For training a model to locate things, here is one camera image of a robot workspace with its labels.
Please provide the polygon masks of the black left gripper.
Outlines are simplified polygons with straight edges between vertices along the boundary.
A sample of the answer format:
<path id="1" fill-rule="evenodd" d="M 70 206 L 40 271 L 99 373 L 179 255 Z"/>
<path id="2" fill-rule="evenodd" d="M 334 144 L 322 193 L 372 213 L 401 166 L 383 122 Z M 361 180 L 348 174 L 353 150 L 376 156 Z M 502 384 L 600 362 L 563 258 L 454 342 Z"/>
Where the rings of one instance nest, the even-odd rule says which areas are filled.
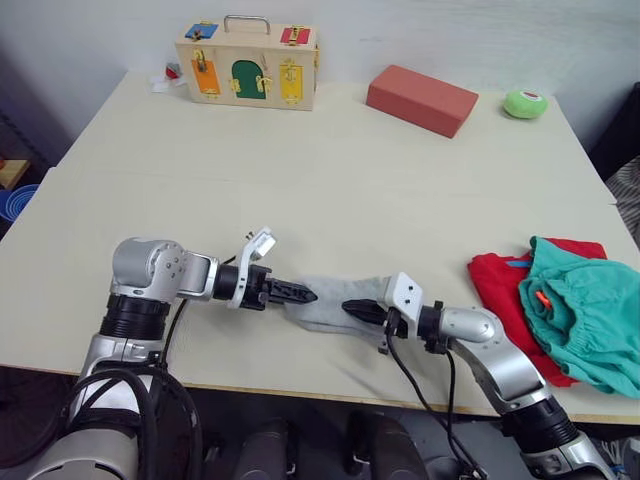
<path id="1" fill-rule="evenodd" d="M 249 310 L 265 310 L 267 303 L 303 305 L 315 302 L 318 297 L 305 285 L 272 278 L 268 267 L 250 266 L 242 298 L 242 307 Z"/>

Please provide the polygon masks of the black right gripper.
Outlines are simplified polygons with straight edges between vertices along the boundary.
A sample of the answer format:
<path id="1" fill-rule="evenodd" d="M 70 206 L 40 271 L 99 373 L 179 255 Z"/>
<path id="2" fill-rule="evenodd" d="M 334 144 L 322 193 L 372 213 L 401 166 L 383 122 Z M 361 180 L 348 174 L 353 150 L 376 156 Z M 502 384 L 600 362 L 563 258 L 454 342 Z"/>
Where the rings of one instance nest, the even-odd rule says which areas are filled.
<path id="1" fill-rule="evenodd" d="M 342 303 L 342 309 L 350 313 L 356 319 L 371 325 L 384 327 L 383 339 L 378 345 L 378 352 L 382 355 L 397 355 L 394 343 L 396 337 L 408 338 L 408 323 L 403 319 L 401 312 L 390 307 L 387 313 L 372 299 L 352 299 Z"/>

